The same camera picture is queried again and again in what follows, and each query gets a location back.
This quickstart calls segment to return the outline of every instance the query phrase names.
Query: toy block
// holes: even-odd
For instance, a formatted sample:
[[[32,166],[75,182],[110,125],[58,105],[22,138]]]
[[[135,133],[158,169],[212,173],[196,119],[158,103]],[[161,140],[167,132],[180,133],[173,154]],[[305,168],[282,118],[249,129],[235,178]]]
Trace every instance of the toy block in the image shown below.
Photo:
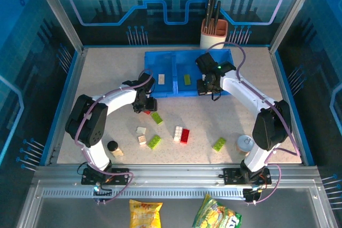
[[[139,136],[138,140],[139,140],[140,145],[146,144],[146,137],[145,136]]]
[[[225,143],[226,143],[226,140],[221,137],[219,140],[217,140],[217,142],[213,146],[213,149],[219,152]]]
[[[158,74],[158,85],[165,84],[165,74]]]
[[[160,143],[160,141],[161,141],[160,136],[154,136],[148,144],[149,148],[153,150]]]
[[[182,131],[183,131],[182,127],[176,126],[175,137],[173,138],[173,140],[176,141],[177,143],[181,141]]]
[[[189,133],[190,133],[189,129],[183,129],[182,136],[181,136],[181,143],[184,143],[184,144],[188,143]]]
[[[151,116],[158,125],[162,124],[162,119],[157,112],[152,113]]]
[[[146,128],[143,127],[137,127],[137,133],[142,133],[143,135],[146,133]]]
[[[184,84],[185,85],[191,85],[191,80],[190,80],[189,74],[184,75]]]

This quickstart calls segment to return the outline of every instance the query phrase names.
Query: glass panel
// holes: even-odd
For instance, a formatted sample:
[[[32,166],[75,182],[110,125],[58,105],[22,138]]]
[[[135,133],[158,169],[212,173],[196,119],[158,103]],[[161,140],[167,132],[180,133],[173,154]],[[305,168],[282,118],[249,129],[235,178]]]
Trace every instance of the glass panel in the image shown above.
[[[0,0],[0,9],[0,226],[14,227],[74,50],[45,0]]]
[[[322,178],[342,176],[341,38],[342,0],[306,0],[278,49]]]
[[[292,0],[220,0],[228,37],[269,44]],[[61,0],[85,45],[199,44],[207,0]]]

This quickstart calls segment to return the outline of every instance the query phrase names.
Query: green snack bag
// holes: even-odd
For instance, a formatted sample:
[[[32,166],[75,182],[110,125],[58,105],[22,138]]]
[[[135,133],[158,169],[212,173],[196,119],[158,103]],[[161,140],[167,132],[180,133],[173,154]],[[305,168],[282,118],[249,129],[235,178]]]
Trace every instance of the green snack bag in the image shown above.
[[[242,216],[221,205],[209,194],[205,196],[193,228],[240,228]]]

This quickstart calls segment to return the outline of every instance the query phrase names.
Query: red lego brick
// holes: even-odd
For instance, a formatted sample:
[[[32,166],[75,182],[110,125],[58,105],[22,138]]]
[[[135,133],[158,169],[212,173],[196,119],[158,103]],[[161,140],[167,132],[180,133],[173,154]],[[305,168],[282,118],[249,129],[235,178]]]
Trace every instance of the red lego brick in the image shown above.
[[[190,133],[189,129],[183,128],[183,132],[182,132],[182,136],[181,136],[181,143],[184,143],[184,144],[188,143],[189,133]]]

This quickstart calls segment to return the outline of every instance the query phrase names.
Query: white table surface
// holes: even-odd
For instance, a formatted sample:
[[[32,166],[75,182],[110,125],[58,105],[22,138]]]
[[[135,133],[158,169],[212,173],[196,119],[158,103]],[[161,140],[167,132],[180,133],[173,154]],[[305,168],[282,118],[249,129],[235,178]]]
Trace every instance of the white table surface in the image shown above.
[[[194,48],[94,48],[85,59],[76,98],[79,95],[101,95],[118,88],[121,82],[135,80],[144,68],[145,51],[187,50]],[[267,48],[245,48],[247,60],[241,74],[266,95],[281,100],[281,92]],[[238,48],[231,48],[235,66],[242,60]],[[164,122],[157,125],[145,113],[136,114],[131,105],[123,106],[107,117],[104,147],[110,140],[118,142],[124,156],[115,159],[106,149],[113,163],[240,163],[243,155],[235,143],[241,135],[252,135],[255,120],[233,96],[222,96],[216,102],[210,97],[158,98],[158,113]],[[173,142],[177,125],[190,130],[188,144]],[[146,127],[147,142],[159,135],[162,142],[151,150],[139,145],[136,128]],[[223,137],[227,140],[220,152],[212,149]],[[287,139],[283,148],[293,150]],[[65,134],[58,163],[85,161],[80,149]],[[300,163],[299,157],[277,152],[270,160],[276,163]]]

